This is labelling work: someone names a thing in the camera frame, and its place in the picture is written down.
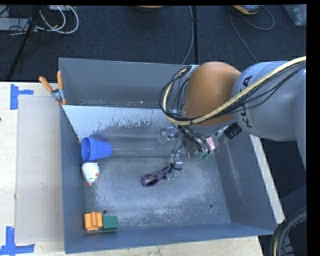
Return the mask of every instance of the blue tape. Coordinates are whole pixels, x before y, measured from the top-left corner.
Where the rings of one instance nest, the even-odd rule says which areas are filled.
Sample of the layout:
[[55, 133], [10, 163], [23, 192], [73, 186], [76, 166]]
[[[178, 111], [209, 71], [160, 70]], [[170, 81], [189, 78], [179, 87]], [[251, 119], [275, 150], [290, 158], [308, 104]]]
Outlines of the blue tape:
[[16, 254], [28, 254], [34, 252], [35, 244], [16, 246], [15, 229], [13, 227], [7, 226], [5, 231], [5, 245], [0, 247], [0, 255], [15, 256]]
[[18, 86], [11, 84], [11, 95], [10, 95], [10, 110], [18, 109], [18, 96], [19, 95], [33, 95], [33, 90], [19, 90]]

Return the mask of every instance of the purple object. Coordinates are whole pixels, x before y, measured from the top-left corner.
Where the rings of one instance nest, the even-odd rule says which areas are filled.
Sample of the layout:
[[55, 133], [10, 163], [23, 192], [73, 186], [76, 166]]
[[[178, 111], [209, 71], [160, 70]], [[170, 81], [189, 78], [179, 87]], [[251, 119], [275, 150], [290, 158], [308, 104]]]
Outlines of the purple object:
[[85, 137], [81, 143], [81, 155], [83, 161], [92, 162], [102, 158], [108, 158], [112, 154], [112, 145], [109, 142]]
[[153, 187], [154, 185], [158, 184], [159, 181], [166, 179], [166, 174], [170, 171], [171, 168], [172, 167], [169, 165], [155, 173], [139, 176], [142, 185], [147, 188]]

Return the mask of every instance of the green block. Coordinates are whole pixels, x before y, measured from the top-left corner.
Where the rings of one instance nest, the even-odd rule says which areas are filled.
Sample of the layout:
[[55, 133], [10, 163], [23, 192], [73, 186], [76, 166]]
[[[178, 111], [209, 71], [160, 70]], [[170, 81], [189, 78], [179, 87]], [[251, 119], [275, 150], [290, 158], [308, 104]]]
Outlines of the green block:
[[119, 224], [117, 216], [102, 216], [102, 231], [115, 231]]

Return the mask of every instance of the white toy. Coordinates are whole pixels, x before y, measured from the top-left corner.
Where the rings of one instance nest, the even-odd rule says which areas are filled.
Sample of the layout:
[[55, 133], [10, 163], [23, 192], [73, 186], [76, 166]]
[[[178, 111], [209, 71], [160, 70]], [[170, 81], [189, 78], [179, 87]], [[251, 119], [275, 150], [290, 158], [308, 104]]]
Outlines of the white toy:
[[99, 176], [100, 168], [96, 162], [86, 162], [81, 166], [83, 176], [89, 186], [96, 181]]

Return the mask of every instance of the orange block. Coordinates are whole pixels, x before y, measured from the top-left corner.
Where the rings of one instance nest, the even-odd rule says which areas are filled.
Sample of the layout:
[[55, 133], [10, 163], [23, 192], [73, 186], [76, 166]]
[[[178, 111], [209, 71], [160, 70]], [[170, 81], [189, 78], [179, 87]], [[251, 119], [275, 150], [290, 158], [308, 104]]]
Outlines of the orange block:
[[102, 214], [101, 212], [92, 211], [84, 214], [84, 227], [86, 230], [98, 230], [102, 228]]

